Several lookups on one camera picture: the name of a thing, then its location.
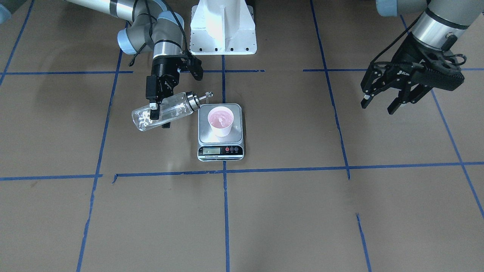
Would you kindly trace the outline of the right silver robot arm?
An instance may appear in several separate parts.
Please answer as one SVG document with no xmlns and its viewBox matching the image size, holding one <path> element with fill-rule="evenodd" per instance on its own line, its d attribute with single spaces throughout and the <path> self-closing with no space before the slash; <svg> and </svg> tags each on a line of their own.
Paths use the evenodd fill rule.
<svg viewBox="0 0 484 272">
<path fill-rule="evenodd" d="M 164 0 L 71 0 L 70 5 L 109 14 L 126 21 L 117 35 L 121 54 L 131 55 L 133 66 L 138 55 L 153 54 L 152 71 L 146 81 L 146 98 L 150 104 L 141 110 L 141 130 L 152 126 L 169 128 L 172 119 L 163 106 L 173 96 L 181 71 L 188 71 L 188 52 L 183 18 Z"/>
</svg>

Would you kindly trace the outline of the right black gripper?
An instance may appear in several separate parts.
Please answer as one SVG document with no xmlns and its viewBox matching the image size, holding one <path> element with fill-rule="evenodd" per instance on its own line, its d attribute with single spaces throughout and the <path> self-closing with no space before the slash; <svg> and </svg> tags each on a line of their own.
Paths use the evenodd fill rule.
<svg viewBox="0 0 484 272">
<path fill-rule="evenodd" d="M 152 74 L 146 77 L 146 99 L 149 100 L 150 119 L 158 120 L 159 104 L 164 98 L 174 95 L 174 88 L 178 86 L 180 72 L 178 71 L 180 58 L 173 56 L 159 56 L 153 59 Z M 169 129 L 171 122 L 162 125 Z"/>
</svg>

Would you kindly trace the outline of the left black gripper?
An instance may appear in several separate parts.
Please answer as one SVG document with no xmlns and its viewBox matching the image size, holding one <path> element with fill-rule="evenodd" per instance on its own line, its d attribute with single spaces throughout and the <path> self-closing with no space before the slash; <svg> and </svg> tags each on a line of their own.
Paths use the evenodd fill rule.
<svg viewBox="0 0 484 272">
<path fill-rule="evenodd" d="M 430 48 L 410 33 L 390 62 L 376 62 L 368 66 L 361 81 L 361 90 L 364 93 L 361 108 L 366 109 L 376 95 L 392 87 L 397 88 L 399 93 L 387 107 L 390 115 L 402 105 L 415 104 L 429 93 L 431 86 L 418 84 L 410 78 L 411 73 L 420 68 L 418 48 L 446 51 Z"/>
</svg>

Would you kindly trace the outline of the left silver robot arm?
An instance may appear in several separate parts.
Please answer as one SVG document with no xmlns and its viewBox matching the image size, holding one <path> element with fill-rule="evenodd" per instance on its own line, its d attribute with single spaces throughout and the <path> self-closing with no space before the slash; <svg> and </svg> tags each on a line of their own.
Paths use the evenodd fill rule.
<svg viewBox="0 0 484 272">
<path fill-rule="evenodd" d="M 482 0 L 377 0 L 378 13 L 396 17 L 420 15 L 398 36 L 403 43 L 389 62 L 375 57 L 361 81 L 367 108 L 378 94 L 389 88 L 398 90 L 387 108 L 389 114 L 405 104 L 415 104 L 431 89 L 454 91 L 465 80 L 461 66 L 467 57 L 451 47 L 483 13 Z"/>
</svg>

